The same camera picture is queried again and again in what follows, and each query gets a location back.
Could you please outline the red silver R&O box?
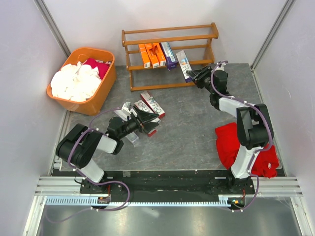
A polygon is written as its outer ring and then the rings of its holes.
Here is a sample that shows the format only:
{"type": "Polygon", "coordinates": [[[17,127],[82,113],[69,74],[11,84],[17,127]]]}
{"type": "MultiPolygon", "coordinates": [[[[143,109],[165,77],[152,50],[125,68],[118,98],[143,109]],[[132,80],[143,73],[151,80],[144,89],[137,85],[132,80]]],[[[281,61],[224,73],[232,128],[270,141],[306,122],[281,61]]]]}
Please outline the red silver R&O box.
{"type": "Polygon", "coordinates": [[[154,97],[148,92],[144,91],[140,94],[141,100],[155,113],[159,118],[165,117],[164,109],[156,102],[154,97]]]}
{"type": "MultiPolygon", "coordinates": [[[[142,110],[142,111],[144,111],[144,112],[148,112],[148,113],[151,113],[151,114],[155,114],[155,113],[151,110],[151,108],[150,108],[148,105],[146,105],[142,100],[139,100],[139,101],[135,102],[134,104],[135,104],[135,106],[136,106],[138,109],[140,109],[140,110],[142,110]]],[[[160,120],[159,118],[156,118],[156,119],[153,120],[153,122],[156,122],[156,123],[160,124],[160,123],[161,123],[161,120],[160,120]]]]}
{"type": "Polygon", "coordinates": [[[147,133],[147,136],[148,136],[148,137],[151,137],[151,136],[153,136],[156,132],[157,132],[157,129],[154,128],[154,129],[150,130],[150,131],[147,133]]]}

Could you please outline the purple white R.O toothpaste box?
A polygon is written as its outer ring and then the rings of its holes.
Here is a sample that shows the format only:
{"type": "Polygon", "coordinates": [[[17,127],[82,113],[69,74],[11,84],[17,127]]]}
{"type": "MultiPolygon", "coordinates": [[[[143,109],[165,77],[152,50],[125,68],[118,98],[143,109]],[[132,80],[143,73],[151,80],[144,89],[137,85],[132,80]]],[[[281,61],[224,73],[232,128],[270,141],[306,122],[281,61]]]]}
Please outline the purple white R.O toothpaste box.
{"type": "Polygon", "coordinates": [[[178,60],[179,66],[181,68],[181,71],[183,73],[185,82],[186,83],[191,82],[191,77],[189,75],[187,75],[187,71],[191,71],[191,66],[190,66],[189,60],[185,54],[185,51],[181,50],[181,51],[177,52],[176,56],[177,56],[177,60],[178,60]]]}

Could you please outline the orange Curaprox toothpaste box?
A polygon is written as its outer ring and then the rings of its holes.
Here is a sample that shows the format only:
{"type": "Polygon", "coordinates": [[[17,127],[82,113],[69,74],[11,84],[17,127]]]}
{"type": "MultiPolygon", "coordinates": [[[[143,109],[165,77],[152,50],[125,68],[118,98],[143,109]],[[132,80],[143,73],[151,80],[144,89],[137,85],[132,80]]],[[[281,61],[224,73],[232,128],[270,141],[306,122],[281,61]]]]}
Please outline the orange Curaprox toothpaste box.
{"type": "Polygon", "coordinates": [[[139,44],[138,45],[139,52],[141,55],[142,63],[144,68],[149,68],[151,66],[151,62],[148,56],[148,53],[146,51],[145,45],[144,44],[139,44]]]}

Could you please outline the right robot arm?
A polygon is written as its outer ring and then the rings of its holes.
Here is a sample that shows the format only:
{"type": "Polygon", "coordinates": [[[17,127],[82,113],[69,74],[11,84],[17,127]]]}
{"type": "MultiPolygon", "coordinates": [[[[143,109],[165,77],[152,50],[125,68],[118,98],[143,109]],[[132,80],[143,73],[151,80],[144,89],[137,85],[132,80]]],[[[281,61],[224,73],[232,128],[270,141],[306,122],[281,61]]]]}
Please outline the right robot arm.
{"type": "Polygon", "coordinates": [[[198,70],[188,70],[185,75],[200,89],[209,93],[211,105],[219,111],[236,118],[239,151],[230,171],[233,177],[225,181],[230,193],[238,193],[243,188],[241,179],[252,174],[252,167],[258,155],[271,148],[274,137],[268,108],[265,104],[252,104],[236,98],[227,91],[228,73],[223,63],[214,68],[205,66],[198,70]]]}

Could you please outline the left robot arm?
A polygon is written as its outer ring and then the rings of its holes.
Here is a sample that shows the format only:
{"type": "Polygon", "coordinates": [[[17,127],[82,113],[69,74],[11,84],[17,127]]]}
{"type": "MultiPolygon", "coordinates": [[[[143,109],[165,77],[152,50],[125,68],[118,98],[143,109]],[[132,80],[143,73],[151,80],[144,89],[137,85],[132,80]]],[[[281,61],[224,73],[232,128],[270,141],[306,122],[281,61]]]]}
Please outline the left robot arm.
{"type": "Polygon", "coordinates": [[[158,126],[154,122],[157,118],[158,114],[132,107],[126,120],[111,118],[105,133],[78,123],[58,143],[56,156],[86,177],[96,193],[104,193],[108,188],[106,172],[94,162],[94,152],[101,150],[112,155],[118,154],[124,145],[124,137],[135,131],[148,133],[158,126]]]}

